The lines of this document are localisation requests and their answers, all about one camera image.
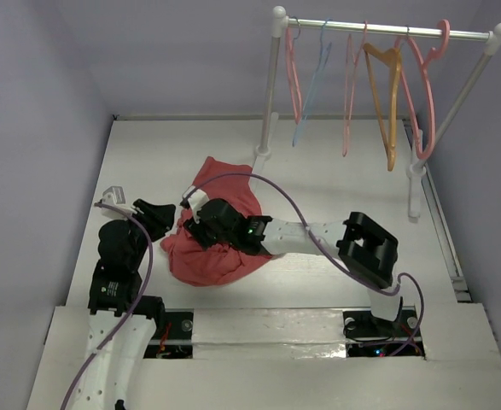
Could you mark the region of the thick pink plastic hanger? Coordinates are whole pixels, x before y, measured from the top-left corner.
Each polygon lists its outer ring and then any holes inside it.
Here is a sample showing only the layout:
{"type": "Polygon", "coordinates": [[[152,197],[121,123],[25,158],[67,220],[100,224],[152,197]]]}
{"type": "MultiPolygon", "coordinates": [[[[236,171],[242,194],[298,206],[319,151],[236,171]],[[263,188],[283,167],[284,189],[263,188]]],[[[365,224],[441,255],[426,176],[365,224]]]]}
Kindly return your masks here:
{"type": "Polygon", "coordinates": [[[394,47],[399,49],[403,42],[406,42],[416,59],[417,67],[421,75],[422,85],[425,91],[425,101],[427,103],[428,111],[428,136],[427,144],[425,147],[422,146],[422,137],[418,134],[418,124],[417,124],[417,113],[413,104],[410,87],[407,84],[405,77],[405,71],[401,68],[400,80],[405,93],[405,99],[410,114],[411,129],[413,131],[413,145],[412,147],[416,151],[416,156],[418,160],[426,161],[433,153],[436,144],[436,121],[435,121],[435,107],[434,107],[434,96],[432,92],[431,82],[428,76],[428,66],[432,61],[439,60],[446,53],[449,36],[451,33],[451,25],[449,20],[442,19],[438,21],[437,28],[440,29],[440,47],[431,47],[425,57],[422,56],[416,41],[409,36],[408,33],[404,36],[398,36],[394,42],[394,47]]]}

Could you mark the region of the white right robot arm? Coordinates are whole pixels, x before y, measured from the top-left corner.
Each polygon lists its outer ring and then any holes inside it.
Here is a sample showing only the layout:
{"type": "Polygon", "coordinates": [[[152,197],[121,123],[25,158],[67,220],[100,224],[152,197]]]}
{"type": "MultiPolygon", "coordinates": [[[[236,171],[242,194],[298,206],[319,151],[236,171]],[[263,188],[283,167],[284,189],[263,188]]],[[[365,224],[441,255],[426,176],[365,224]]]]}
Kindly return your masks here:
{"type": "Polygon", "coordinates": [[[322,255],[368,290],[370,325],[388,335],[401,323],[403,298],[394,283],[398,239],[360,212],[330,223],[288,222],[271,216],[245,216],[224,199],[212,199],[192,212],[184,229],[209,249],[224,244],[252,256],[322,255]]]}

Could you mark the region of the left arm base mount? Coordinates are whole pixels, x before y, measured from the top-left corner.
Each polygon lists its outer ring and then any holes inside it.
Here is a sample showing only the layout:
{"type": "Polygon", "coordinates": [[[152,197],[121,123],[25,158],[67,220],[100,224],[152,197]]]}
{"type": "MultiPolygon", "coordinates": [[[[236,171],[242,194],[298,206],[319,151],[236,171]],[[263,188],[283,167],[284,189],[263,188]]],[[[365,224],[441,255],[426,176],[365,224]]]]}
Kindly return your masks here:
{"type": "Polygon", "coordinates": [[[151,338],[144,359],[192,359],[194,312],[167,310],[165,324],[151,338]]]}

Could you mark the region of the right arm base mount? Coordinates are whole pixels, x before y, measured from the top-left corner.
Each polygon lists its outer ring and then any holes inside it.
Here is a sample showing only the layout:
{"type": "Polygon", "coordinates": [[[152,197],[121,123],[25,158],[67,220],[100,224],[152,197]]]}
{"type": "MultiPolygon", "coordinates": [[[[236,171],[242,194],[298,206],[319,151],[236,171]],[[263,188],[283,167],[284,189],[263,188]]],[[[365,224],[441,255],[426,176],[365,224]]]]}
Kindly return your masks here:
{"type": "Polygon", "coordinates": [[[424,358],[421,332],[412,337],[417,325],[417,311],[404,308],[399,317],[390,322],[378,319],[369,310],[349,310],[343,313],[343,335],[347,340],[349,357],[381,358],[414,356],[424,358]]]}

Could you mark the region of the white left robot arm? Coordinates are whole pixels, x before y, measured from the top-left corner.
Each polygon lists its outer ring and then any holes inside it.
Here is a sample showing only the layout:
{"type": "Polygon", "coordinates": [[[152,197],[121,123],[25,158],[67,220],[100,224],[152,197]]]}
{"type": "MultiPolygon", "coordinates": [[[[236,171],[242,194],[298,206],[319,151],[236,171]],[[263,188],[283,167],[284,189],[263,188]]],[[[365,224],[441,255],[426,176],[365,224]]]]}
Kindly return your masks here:
{"type": "Polygon", "coordinates": [[[139,268],[144,259],[154,259],[154,243],[172,229],[175,205],[137,199],[124,207],[107,198],[95,205],[111,215],[98,232],[85,360],[62,400],[63,409],[129,408],[145,350],[167,327],[162,298],[145,293],[152,271],[140,274],[139,268]]]}

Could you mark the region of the red t shirt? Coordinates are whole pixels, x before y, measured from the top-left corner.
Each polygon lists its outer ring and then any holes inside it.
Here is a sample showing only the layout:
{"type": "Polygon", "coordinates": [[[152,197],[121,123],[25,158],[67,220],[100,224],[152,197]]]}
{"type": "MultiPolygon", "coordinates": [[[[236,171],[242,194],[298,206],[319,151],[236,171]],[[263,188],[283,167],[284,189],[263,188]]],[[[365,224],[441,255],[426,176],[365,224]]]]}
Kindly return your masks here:
{"type": "MultiPolygon", "coordinates": [[[[248,177],[225,177],[204,187],[211,199],[222,198],[245,216],[261,215],[257,197],[249,187],[248,177]]],[[[246,255],[227,245],[216,244],[204,250],[183,228],[191,212],[183,210],[177,230],[160,242],[168,256],[169,269],[174,278],[196,287],[231,284],[256,271],[268,261],[269,255],[246,255]]]]}

